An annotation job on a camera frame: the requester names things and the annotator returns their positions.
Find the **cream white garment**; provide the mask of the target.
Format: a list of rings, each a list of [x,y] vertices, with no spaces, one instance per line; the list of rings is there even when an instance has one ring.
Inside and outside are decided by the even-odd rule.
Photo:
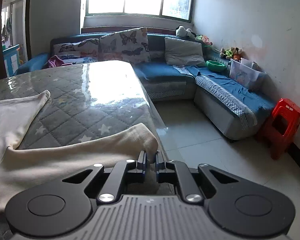
[[[19,192],[96,163],[113,167],[121,160],[137,159],[141,151],[154,162],[159,144],[142,123],[78,144],[18,149],[30,124],[49,98],[50,92],[45,90],[35,96],[0,100],[0,213]]]

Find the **red plastic stool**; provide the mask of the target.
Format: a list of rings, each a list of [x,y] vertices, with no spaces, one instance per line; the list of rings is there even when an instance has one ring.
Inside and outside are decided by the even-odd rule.
[[[272,159],[281,157],[293,142],[299,126],[300,107],[288,98],[281,98],[260,131]]]

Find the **blue corner sofa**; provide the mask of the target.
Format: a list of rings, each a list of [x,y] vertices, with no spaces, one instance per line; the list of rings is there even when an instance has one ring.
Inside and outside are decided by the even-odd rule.
[[[165,34],[149,33],[150,62],[133,69],[153,102],[193,100],[220,132],[231,140],[252,136],[274,108],[262,93],[255,93],[229,78],[230,65],[220,73],[197,66],[170,66],[164,59]]]

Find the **large butterfly print pillow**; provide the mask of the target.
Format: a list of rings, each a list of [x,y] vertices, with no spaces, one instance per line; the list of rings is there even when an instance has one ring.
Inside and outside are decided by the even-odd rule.
[[[104,61],[119,60],[130,64],[151,61],[146,27],[104,35],[99,43]]]

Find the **long butterfly print pillow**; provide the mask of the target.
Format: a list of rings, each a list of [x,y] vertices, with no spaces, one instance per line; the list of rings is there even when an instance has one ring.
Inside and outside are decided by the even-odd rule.
[[[59,43],[53,46],[53,55],[64,63],[81,64],[98,61],[99,39],[89,38],[79,42]]]

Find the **green plastic bowl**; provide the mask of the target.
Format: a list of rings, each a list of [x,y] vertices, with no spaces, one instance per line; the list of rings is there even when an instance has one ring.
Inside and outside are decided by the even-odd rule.
[[[223,63],[217,62],[217,61],[212,61],[212,60],[208,60],[205,62],[206,67],[212,71],[212,72],[222,72],[224,70],[226,70],[226,65],[224,65]]]

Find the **grey cushion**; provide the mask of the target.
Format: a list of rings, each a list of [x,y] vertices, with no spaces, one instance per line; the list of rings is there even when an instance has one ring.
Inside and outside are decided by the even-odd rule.
[[[172,66],[205,66],[202,45],[178,38],[165,37],[165,61]]]

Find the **clear plastic storage box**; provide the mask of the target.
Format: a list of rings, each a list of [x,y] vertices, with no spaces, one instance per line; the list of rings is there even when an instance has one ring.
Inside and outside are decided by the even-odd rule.
[[[248,90],[259,90],[266,76],[265,72],[255,70],[233,59],[230,60],[229,77]]]

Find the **pink purple cloth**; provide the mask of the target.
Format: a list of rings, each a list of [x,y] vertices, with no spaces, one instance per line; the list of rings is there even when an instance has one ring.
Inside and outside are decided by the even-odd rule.
[[[56,67],[69,66],[69,65],[71,65],[71,63],[65,63],[57,55],[53,55],[47,61],[48,68],[56,68]]]

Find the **colourful plush toys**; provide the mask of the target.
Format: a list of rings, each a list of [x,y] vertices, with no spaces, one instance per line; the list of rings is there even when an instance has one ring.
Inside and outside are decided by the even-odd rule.
[[[242,53],[243,53],[242,49],[238,47],[231,47],[230,49],[227,50],[221,48],[219,56],[222,59],[227,59],[227,60],[233,59],[235,61],[240,61],[242,57]]]

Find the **white plush toy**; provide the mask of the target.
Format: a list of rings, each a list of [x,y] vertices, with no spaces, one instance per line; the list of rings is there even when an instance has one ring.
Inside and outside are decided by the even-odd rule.
[[[184,26],[180,25],[175,30],[176,36],[180,38],[188,38],[194,40],[196,38],[196,34],[192,31],[192,29],[185,29]]]

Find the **blue white small cabinet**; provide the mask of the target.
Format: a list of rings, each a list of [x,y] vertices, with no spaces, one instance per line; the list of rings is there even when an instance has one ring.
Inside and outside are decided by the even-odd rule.
[[[20,66],[19,49],[20,46],[17,44],[2,51],[7,77],[14,76]]]

